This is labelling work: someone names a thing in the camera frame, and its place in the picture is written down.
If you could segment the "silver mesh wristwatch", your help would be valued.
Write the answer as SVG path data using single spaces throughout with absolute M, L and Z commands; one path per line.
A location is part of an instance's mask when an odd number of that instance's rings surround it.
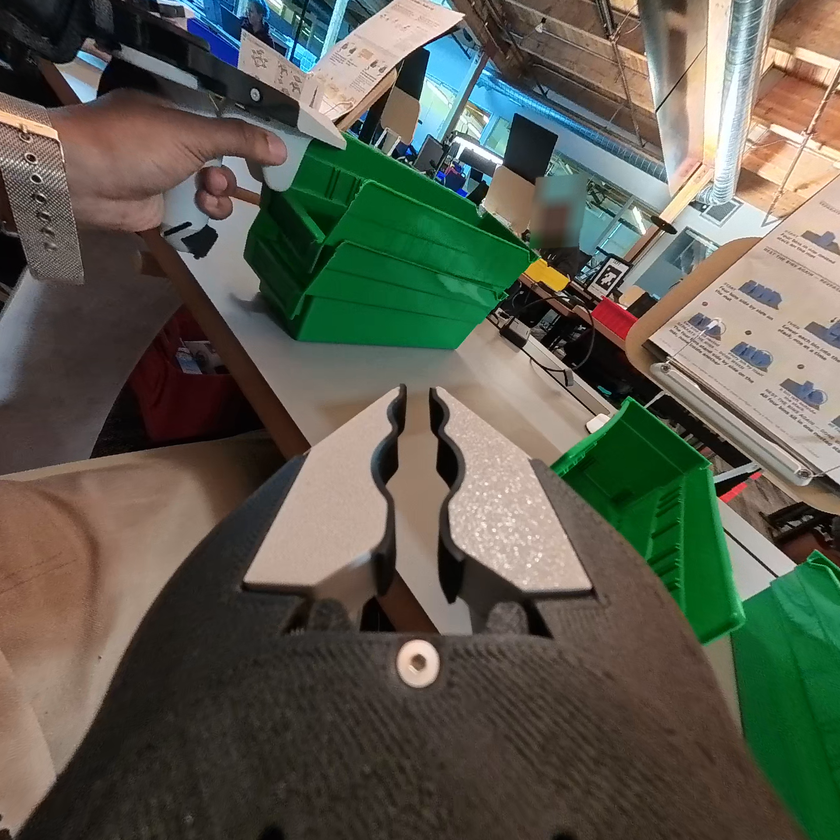
M 47 282 L 83 284 L 64 152 L 48 111 L 1 95 L 1 173 L 29 273 Z

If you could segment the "person's beige trousers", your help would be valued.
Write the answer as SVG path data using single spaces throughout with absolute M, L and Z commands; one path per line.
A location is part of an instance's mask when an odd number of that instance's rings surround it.
M 251 433 L 2 477 L 2 838 L 83 740 L 161 588 L 283 462 Z

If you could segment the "black white marker sign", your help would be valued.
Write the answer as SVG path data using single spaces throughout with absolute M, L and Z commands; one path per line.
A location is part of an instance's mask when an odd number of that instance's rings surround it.
M 596 300 L 609 298 L 619 290 L 625 276 L 634 266 L 623 257 L 607 255 L 586 281 L 587 294 Z

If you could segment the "person's left hand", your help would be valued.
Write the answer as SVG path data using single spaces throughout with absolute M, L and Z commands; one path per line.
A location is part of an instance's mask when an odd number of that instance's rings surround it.
M 234 209 L 235 174 L 210 161 L 233 156 L 282 165 L 287 159 L 286 145 L 269 131 L 240 119 L 184 112 L 139 91 L 113 91 L 48 114 L 61 141 L 80 228 L 158 228 L 164 194 L 187 180 L 194 204 L 211 219 L 226 219 Z

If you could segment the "red plastic bin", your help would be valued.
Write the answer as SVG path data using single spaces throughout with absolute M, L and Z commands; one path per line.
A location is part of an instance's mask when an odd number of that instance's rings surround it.
M 637 316 L 619 303 L 604 298 L 592 310 L 592 319 L 603 326 L 610 334 L 625 341 L 630 330 L 637 322 Z

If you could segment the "red bag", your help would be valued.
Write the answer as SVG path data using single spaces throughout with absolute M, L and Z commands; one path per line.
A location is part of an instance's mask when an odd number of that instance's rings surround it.
M 186 307 L 166 322 L 128 379 L 156 444 L 232 437 L 262 428 L 215 343 Z

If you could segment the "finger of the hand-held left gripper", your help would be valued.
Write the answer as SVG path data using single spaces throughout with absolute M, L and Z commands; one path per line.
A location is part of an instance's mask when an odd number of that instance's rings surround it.
M 331 118 L 303 101 L 298 104 L 297 131 L 337 150 L 346 149 L 347 140 Z

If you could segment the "silver air duct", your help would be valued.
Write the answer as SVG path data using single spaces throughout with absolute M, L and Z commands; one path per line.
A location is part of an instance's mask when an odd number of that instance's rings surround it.
M 698 201 L 736 192 L 774 1 L 640 1 L 648 79 L 670 194 Z

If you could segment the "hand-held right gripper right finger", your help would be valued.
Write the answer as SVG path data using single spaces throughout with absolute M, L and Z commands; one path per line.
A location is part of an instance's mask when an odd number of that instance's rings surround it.
M 428 394 L 436 471 L 437 573 L 474 614 L 504 602 L 588 596 L 594 585 L 539 478 L 540 462 L 440 386 Z

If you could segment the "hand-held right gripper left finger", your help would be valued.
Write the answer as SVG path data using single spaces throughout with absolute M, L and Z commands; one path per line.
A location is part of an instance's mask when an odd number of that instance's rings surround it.
M 245 574 L 247 590 L 336 601 L 349 614 L 388 591 L 396 570 L 388 484 L 406 398 L 398 385 L 310 448 Z

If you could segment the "yellow plastic bin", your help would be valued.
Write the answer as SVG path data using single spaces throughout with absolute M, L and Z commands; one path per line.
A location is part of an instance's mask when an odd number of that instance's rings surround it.
M 566 288 L 571 280 L 562 272 L 552 268 L 545 259 L 537 259 L 524 271 L 532 283 L 542 284 L 551 291 L 557 292 Z

